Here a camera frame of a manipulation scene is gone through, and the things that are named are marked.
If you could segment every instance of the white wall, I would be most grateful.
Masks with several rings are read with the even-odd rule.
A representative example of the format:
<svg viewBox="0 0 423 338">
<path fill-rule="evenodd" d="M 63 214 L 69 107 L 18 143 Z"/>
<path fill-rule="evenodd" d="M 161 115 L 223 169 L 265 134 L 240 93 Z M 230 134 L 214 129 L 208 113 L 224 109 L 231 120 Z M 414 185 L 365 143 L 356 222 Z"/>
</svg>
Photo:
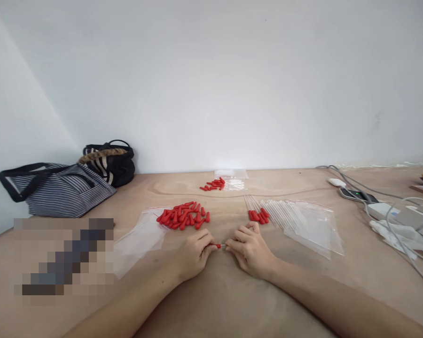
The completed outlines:
<svg viewBox="0 0 423 338">
<path fill-rule="evenodd" d="M 81 156 L 0 22 L 0 171 L 39 161 L 73 163 Z M 0 183 L 0 233 L 28 217 Z"/>
<path fill-rule="evenodd" d="M 140 172 L 423 154 L 423 0 L 0 0 L 77 145 Z"/>
</svg>

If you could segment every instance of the table surface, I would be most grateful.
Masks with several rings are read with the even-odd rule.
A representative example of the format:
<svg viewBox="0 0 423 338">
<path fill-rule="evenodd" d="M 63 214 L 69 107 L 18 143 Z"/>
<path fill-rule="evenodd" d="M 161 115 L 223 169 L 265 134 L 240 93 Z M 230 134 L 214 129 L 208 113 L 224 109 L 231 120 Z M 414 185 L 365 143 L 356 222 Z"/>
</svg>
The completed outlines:
<svg viewBox="0 0 423 338">
<path fill-rule="evenodd" d="M 409 189 L 410 185 L 420 183 L 423 168 L 365 168 L 347 172 L 377 190 L 423 198 L 420 192 Z M 135 226 L 143 209 L 196 200 L 211 213 L 211 222 L 204 226 L 223 243 L 239 225 L 248 221 L 244 194 L 257 199 L 316 202 L 334 210 L 345 255 L 332 253 L 328 260 L 284 236 L 272 224 L 262 225 L 262 235 L 273 253 L 365 292 L 423 325 L 422 278 L 405 256 L 371 230 L 362 205 L 341 198 L 337 188 L 326 182 L 336 177 L 332 171 L 282 169 L 254 170 L 248 174 L 248 190 L 234 192 L 200 190 L 199 186 L 212 179 L 211 172 L 136 175 L 131 183 L 118 188 L 115 195 L 84 217 L 114 218 L 114 240 L 117 240 Z M 395 201 L 374 195 L 379 200 Z M 22 306 L 16 302 L 13 231 L 6 232 L 0 236 L 0 337 L 59 337 L 116 293 L 125 292 L 156 269 L 194 231 L 191 227 L 169 231 L 162 249 L 149 252 L 121 281 L 116 280 L 112 291 L 104 296 L 77 297 L 76 304 L 55 306 Z M 423 261 L 418 260 L 417 265 L 423 271 Z M 235 323 L 242 318 L 243 324 Z M 218 334 L 284 337 L 286 333 L 303 337 L 333 336 L 287 294 L 242 272 L 234 258 L 224 251 L 213 254 L 201 274 L 168 295 L 143 325 L 139 336 L 158 337 L 167 332 L 171 336 L 197 336 L 200 332 L 200 336 L 210 337 Z"/>
</svg>

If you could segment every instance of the striped tote bag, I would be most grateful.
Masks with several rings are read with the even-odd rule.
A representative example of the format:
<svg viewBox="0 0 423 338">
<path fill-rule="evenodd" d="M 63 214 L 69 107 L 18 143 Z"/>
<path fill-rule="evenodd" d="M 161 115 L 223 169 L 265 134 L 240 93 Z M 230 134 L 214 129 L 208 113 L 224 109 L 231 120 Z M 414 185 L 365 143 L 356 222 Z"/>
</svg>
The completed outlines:
<svg viewBox="0 0 423 338">
<path fill-rule="evenodd" d="M 81 217 L 116 192 L 84 164 L 35 163 L 0 172 L 14 202 L 26 201 L 29 213 Z"/>
</svg>

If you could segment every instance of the hand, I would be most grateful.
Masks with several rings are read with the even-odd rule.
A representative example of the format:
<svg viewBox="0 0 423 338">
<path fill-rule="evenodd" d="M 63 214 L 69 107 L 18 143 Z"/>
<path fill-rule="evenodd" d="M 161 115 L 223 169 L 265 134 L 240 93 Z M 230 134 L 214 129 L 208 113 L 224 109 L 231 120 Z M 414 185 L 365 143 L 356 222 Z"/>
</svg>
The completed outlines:
<svg viewBox="0 0 423 338">
<path fill-rule="evenodd" d="M 226 251 L 235 255 L 243 271 L 256 278 L 268 279 L 278 261 L 263 240 L 257 222 L 235 230 L 234 238 L 226 241 Z"/>
<path fill-rule="evenodd" d="M 218 249 L 214 245 L 207 246 L 209 244 L 217 244 L 217 242 L 208 229 L 202 229 L 189 236 L 174 254 L 168 264 L 174 268 L 180 282 L 193 278 L 204 269 L 208 256 Z"/>
</svg>

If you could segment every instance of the black bag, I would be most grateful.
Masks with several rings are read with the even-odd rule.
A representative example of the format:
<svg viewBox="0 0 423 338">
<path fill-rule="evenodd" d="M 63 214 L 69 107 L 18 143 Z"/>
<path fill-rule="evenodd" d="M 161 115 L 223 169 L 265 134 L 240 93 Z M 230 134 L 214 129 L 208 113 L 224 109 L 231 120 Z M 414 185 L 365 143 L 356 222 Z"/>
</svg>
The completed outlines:
<svg viewBox="0 0 423 338">
<path fill-rule="evenodd" d="M 111 145 L 115 141 L 125 143 L 127 146 Z M 135 174 L 135 164 L 132 161 L 134 152 L 127 142 L 112 140 L 104 145 L 87 145 L 83 149 L 83 155 L 79 162 L 86 164 L 88 168 L 115 188 L 133 180 Z"/>
</svg>

